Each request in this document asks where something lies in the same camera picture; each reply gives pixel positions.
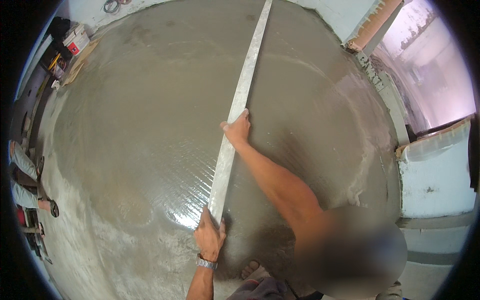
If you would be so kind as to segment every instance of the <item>hand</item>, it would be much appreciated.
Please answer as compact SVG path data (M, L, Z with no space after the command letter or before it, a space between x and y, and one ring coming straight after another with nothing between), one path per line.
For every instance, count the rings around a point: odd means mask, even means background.
M248 144L248 130L250 129L248 109L245 109L232 124L224 121L220 123L220 127L234 148Z
M200 223L193 232L193 236L195 236L197 245L200 248L202 258L209 262L216 263L218 253L226 237L225 220L222 218L220 229L216 229L210 218L208 208L204 206L204 210L200 216Z

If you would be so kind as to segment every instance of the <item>metal watch strap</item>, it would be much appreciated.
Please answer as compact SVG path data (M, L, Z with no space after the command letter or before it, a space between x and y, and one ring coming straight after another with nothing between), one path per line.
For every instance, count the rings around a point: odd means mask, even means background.
M197 254L197 261L195 262L195 264L212 270L216 270L216 266L218 265L217 263L206 261L200 256L200 253Z

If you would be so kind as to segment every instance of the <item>wooden plank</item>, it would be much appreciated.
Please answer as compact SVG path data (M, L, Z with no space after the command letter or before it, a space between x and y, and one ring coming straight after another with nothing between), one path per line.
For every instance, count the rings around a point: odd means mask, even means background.
M260 45L262 44L262 38L264 36L271 5L272 0L266 0L260 18L258 19L257 27L255 28L250 47L248 48L247 57L243 63L237 89L233 96L232 106L230 107L230 113L228 115L228 123L235 121L243 112L247 104L247 97L252 83L253 72L255 71L258 52L260 50ZM223 135L218 160L216 161L210 199L208 200L208 209L210 209L212 220L217 226L222 219L223 205L225 204L225 196L227 195L228 182L230 181L234 156L235 149L225 135Z

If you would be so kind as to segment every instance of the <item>wet concrete floor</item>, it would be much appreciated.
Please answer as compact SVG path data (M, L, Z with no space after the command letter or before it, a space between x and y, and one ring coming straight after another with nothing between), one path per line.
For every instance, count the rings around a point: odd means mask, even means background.
M263 2L173 1L101 30L45 108L40 213L66 299L184 299L238 76ZM354 58L313 12L275 0L251 97L251 142L304 179L323 209L400 211L395 131ZM215 298L252 258L302 289L291 230L236 160Z

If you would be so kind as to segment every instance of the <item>person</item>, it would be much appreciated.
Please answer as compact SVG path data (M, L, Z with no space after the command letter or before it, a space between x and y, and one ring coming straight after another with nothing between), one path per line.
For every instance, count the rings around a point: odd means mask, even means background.
M222 122L225 136L233 145L241 159L255 178L268 200L279 211L281 216L292 228L298 248L306 247L312 240L312 234L322 231L322 209L313 191L299 177L286 168L277 165L269 158L260 154L248 143L250 122L249 111L245 109L235 122ZM225 240L225 221L222 219L219 229L212 223L207 207L203 208L200 222L194 231L194 237L200 248L197 257L197 269L187 293L187 300L213 299L213 273L216 268L218 254ZM228 299L229 300L280 300L287 291L286 285L272 278L257 261L251 261L241 272L245 279ZM322 293L316 292L305 299L320 299ZM400 300L402 293L397 281L387 291L380 293L377 300Z
M21 146L15 141L9 141L9 154L13 162L23 173L28 175L36 184L39 183L43 171L45 158L41 157L38 167L28 158ZM20 185L14 178L10 178L12 198L20 206L25 208L43 209L58 217L60 212L57 203L46 197L38 197L25 187Z

